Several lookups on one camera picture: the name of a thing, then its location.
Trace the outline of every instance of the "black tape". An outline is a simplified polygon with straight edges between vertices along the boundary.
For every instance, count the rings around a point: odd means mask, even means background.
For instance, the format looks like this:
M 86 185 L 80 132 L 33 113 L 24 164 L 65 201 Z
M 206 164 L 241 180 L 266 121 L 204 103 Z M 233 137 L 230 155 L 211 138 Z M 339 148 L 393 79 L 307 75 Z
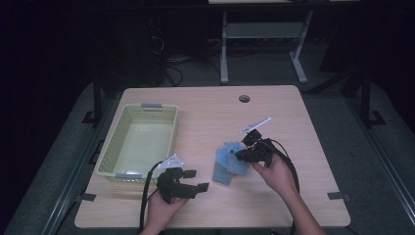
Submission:
M 343 195 L 341 192 L 327 193 L 327 196 L 329 196 L 330 200 L 343 199 L 345 202 L 350 201 L 350 196 L 349 195 Z
M 82 194 L 82 195 L 78 195 L 77 198 L 76 198 L 76 201 L 80 202 L 80 201 L 83 200 L 83 201 L 94 202 L 96 197 L 97 197 L 97 195 L 95 195 L 95 194 L 85 193 L 85 194 Z

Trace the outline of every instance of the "gray carpet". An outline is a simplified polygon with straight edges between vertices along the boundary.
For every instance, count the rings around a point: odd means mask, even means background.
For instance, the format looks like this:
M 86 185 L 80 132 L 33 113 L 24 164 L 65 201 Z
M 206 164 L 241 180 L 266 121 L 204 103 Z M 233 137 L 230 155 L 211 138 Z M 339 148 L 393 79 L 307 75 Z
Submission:
M 307 44 L 301 55 L 307 84 L 297 81 L 289 61 L 292 44 L 281 44 L 271 52 L 260 52 L 245 57 L 230 57 L 229 85 L 293 84 L 307 90 L 327 80 L 332 74 L 319 72 L 325 45 Z M 183 72 L 180 86 L 219 85 L 218 57 L 210 63 L 190 62 L 176 68 Z M 179 79 L 175 70 L 171 76 Z M 328 234 L 415 234 L 415 227 L 391 187 L 377 152 L 368 139 L 368 130 L 355 114 L 352 100 L 343 98 L 340 91 L 344 82 L 336 83 L 318 95 L 303 95 L 313 125 L 321 141 L 330 167 L 343 194 L 349 195 L 346 207 L 351 217 L 347 228 L 326 228 Z M 161 86 L 170 86 L 166 80 Z M 373 133 L 385 148 L 396 169 L 401 173 L 411 192 L 414 192 L 415 137 L 394 111 L 386 94 L 373 86 L 372 108 L 381 113 L 387 125 L 374 126 Z M 79 97 L 61 134 L 56 139 L 43 166 L 33 180 L 6 234 L 41 234 L 51 221 L 54 206 L 59 199 L 67 199 L 65 217 L 56 219 L 57 234 L 136 234 L 135 229 L 80 229 L 74 226 L 79 202 L 74 202 L 87 185 L 93 166 L 89 158 L 95 147 L 106 136 L 119 97 L 106 98 L 104 119 L 97 128 L 81 123 L 84 115 L 93 110 L 92 86 Z M 69 178 L 74 177 L 68 195 L 63 190 Z M 288 229 L 275 231 L 288 234 Z M 168 230 L 166 234 L 216 234 L 216 230 Z M 220 234 L 270 234 L 270 229 L 224 229 Z

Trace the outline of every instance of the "floor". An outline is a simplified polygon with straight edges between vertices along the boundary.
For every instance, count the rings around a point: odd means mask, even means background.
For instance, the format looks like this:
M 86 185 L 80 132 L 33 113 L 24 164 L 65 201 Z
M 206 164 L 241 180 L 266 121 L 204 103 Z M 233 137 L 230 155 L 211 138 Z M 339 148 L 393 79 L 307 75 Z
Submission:
M 309 90 L 327 81 L 334 73 L 319 71 L 327 44 L 307 41 L 300 60 L 309 79 L 299 83 L 288 52 L 294 41 L 273 41 L 266 50 L 237 48 L 229 57 L 229 84 L 295 85 Z M 170 55 L 172 61 L 183 55 Z M 170 65 L 160 86 L 217 86 L 219 57 L 183 61 Z M 359 92 L 352 98 L 342 96 L 346 79 L 317 94 L 303 94 L 314 128 L 322 144 L 341 192 L 347 195 L 346 207 L 351 224 L 346 228 L 325 228 L 328 234 L 415 234 L 401 199 L 397 196 L 382 156 L 395 170 L 413 195 L 415 193 L 415 136 L 394 110 L 386 93 L 372 84 L 371 111 L 378 111 L 386 125 L 367 128 L 359 118 Z M 93 127 L 82 123 L 93 111 L 92 84 L 85 87 L 73 106 L 54 145 L 49 151 L 30 188 L 24 196 L 5 234 L 136 234 L 137 229 L 81 229 L 73 221 L 79 197 L 87 186 L 97 157 L 96 149 L 106 138 L 121 94 L 103 96 L 103 118 Z M 289 228 L 274 228 L 288 234 Z M 270 234 L 271 228 L 224 230 L 167 230 L 165 234 Z

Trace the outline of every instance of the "wrist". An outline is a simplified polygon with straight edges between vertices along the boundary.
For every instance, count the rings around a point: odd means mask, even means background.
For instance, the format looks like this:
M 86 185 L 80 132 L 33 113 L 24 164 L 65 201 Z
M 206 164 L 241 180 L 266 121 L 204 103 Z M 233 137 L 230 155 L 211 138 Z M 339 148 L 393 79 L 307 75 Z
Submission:
M 140 235 L 158 235 L 162 230 L 163 228 L 160 228 L 159 226 L 146 224 Z

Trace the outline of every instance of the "wooden table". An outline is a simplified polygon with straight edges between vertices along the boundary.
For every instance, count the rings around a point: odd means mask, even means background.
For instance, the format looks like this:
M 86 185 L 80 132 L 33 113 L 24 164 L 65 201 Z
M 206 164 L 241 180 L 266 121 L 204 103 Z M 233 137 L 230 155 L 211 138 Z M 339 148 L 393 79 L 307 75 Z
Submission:
M 239 101 L 248 95 L 248 103 Z M 182 180 L 197 185 L 209 182 L 168 224 L 169 228 L 288 227 L 292 217 L 281 198 L 251 167 L 246 176 L 232 178 L 229 186 L 212 181 L 215 150 L 223 142 L 241 141 L 239 131 L 271 116 L 258 129 L 264 138 L 279 141 L 297 168 L 301 194 L 322 226 L 347 226 L 350 218 L 343 200 L 330 200 L 339 192 L 320 142 L 295 86 L 218 86 L 127 89 L 115 113 L 109 134 L 126 104 L 177 105 L 178 129 L 174 152 L 184 169 L 197 176 Z M 95 172 L 86 189 L 93 202 L 82 201 L 75 224 L 82 228 L 138 227 L 143 185 L 111 182 Z M 155 189 L 151 185 L 150 193 Z

